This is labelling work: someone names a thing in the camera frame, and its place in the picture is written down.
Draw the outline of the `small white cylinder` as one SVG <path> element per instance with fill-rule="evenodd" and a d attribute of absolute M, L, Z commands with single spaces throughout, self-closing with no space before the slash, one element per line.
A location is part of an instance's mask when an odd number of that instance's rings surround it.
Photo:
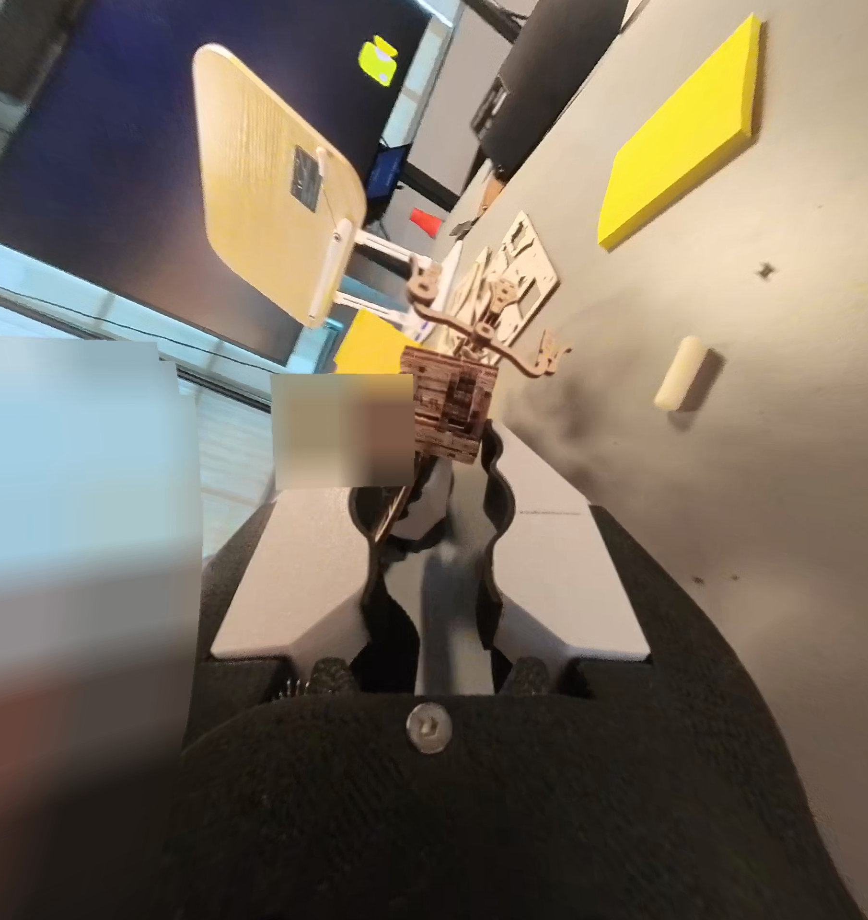
<path fill-rule="evenodd" d="M 707 354 L 708 348 L 699 337 L 688 336 L 681 340 L 654 397 L 656 409 L 665 412 L 681 409 L 704 366 Z"/>

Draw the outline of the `silver ventilation duct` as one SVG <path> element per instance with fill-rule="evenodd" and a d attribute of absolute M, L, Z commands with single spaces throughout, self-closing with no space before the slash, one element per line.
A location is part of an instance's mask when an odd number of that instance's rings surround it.
<path fill-rule="evenodd" d="M 0 1 L 0 103 L 29 106 L 79 24 L 85 1 Z"/>

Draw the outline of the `large window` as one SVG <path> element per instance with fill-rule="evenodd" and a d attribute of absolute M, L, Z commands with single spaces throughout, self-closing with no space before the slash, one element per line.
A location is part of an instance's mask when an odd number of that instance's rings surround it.
<path fill-rule="evenodd" d="M 0 245 L 0 294 L 83 328 L 150 341 L 205 374 L 269 397 L 267 362 L 207 332 Z M 75 339 L 0 308 L 0 337 Z M 197 405 L 200 483 L 206 525 L 230 532 L 273 488 L 270 412 L 264 413 L 180 379 Z"/>

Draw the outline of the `black case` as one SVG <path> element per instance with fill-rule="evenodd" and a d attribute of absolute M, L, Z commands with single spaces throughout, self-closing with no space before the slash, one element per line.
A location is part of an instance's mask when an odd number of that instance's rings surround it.
<path fill-rule="evenodd" d="M 482 156 L 509 181 L 620 34 L 627 1 L 540 1 L 523 22 L 497 2 L 466 5 L 510 41 L 471 122 Z"/>

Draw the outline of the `small blue-lit monitor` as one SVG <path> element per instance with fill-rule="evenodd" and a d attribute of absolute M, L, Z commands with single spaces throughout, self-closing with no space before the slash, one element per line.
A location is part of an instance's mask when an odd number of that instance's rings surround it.
<path fill-rule="evenodd" d="M 366 181 L 368 204 L 389 201 L 392 198 L 411 149 L 412 144 L 380 144 Z"/>

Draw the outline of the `large dark display screen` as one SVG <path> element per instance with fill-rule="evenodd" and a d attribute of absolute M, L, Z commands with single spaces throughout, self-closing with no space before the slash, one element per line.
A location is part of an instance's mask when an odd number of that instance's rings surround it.
<path fill-rule="evenodd" d="M 301 334 L 206 241 L 193 53 L 215 42 L 357 169 L 374 164 L 403 77 L 359 65 L 375 38 L 409 66 L 416 2 L 90 2 L 0 160 L 0 244 L 285 364 Z"/>

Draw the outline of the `wooden bicycle model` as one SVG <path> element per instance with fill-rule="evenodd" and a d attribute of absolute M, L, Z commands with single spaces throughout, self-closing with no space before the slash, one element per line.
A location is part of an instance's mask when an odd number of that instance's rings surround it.
<path fill-rule="evenodd" d="M 478 299 L 484 304 L 482 313 L 468 323 L 433 308 L 440 292 L 440 266 L 423 267 L 417 257 L 411 257 L 409 268 L 406 295 L 417 316 L 454 331 L 459 341 L 450 353 L 420 347 L 406 347 L 402 352 L 401 373 L 410 374 L 414 381 L 415 479 L 401 488 L 382 513 L 373 533 L 376 544 L 382 544 L 392 532 L 419 490 L 418 483 L 433 470 L 438 459 L 466 465 L 476 460 L 499 372 L 497 366 L 486 362 L 489 353 L 535 380 L 555 375 L 561 358 L 572 351 L 550 330 L 543 331 L 533 362 L 499 341 L 499 320 L 519 300 L 511 282 L 484 282 Z"/>

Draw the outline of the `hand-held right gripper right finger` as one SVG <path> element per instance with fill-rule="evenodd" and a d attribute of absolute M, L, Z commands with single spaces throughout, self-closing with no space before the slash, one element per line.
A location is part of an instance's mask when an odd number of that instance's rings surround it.
<path fill-rule="evenodd" d="M 650 648 L 590 501 L 509 428 L 482 447 L 483 553 L 477 626 L 487 650 L 515 663 L 645 661 Z"/>

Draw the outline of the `yellow plastic bin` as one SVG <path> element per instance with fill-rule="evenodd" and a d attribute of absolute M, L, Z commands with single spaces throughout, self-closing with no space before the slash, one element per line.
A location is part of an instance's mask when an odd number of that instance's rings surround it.
<path fill-rule="evenodd" d="M 336 374 L 399 374 L 406 348 L 417 344 L 385 319 L 359 310 L 335 356 Z"/>

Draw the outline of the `yellow paper pad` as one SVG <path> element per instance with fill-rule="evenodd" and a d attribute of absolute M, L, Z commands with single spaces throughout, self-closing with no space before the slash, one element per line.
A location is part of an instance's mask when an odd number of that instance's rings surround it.
<path fill-rule="evenodd" d="M 617 152 L 601 248 L 620 246 L 753 142 L 762 26 L 747 17 Z"/>

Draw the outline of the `black light stand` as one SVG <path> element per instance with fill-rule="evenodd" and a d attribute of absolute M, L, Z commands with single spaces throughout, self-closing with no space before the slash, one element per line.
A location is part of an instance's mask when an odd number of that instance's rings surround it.
<path fill-rule="evenodd" d="M 32 320 L 42 326 L 54 328 L 55 330 L 70 335 L 76 339 L 139 344 L 138 340 L 121 339 L 119 337 L 114 337 L 103 332 L 83 328 L 79 325 L 69 322 L 66 319 L 42 312 L 28 305 L 20 304 L 3 294 L 0 294 L 0 308 L 14 313 L 17 316 L 22 316 Z M 161 361 L 172 362 L 175 364 L 176 374 L 181 380 L 206 389 L 209 392 L 215 393 L 221 397 L 228 398 L 233 402 L 239 403 L 249 408 L 253 408 L 264 413 L 270 412 L 271 405 L 269 397 L 264 397 L 254 390 L 251 390 L 242 385 L 237 385 L 235 382 L 229 380 L 228 378 L 221 377 L 218 374 L 205 374 L 199 371 L 197 368 L 179 362 L 177 358 L 174 358 L 171 355 L 164 354 L 163 352 L 159 351 L 158 348 L 155 348 L 155 351 L 157 357 Z"/>

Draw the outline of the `wooden book stand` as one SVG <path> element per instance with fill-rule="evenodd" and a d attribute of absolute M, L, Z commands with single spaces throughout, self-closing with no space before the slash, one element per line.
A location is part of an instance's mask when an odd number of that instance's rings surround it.
<path fill-rule="evenodd" d="M 339 285 L 355 249 L 442 303 L 455 268 L 364 228 L 368 200 L 332 143 L 225 47 L 193 58 L 197 142 L 208 241 L 244 282 L 304 328 L 336 303 L 374 309 Z"/>

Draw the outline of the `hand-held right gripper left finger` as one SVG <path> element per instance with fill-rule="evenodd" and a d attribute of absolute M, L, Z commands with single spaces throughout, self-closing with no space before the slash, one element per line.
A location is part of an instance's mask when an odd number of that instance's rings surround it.
<path fill-rule="evenodd" d="M 217 629 L 218 661 L 405 660 L 405 611 L 382 575 L 362 489 L 281 492 Z"/>

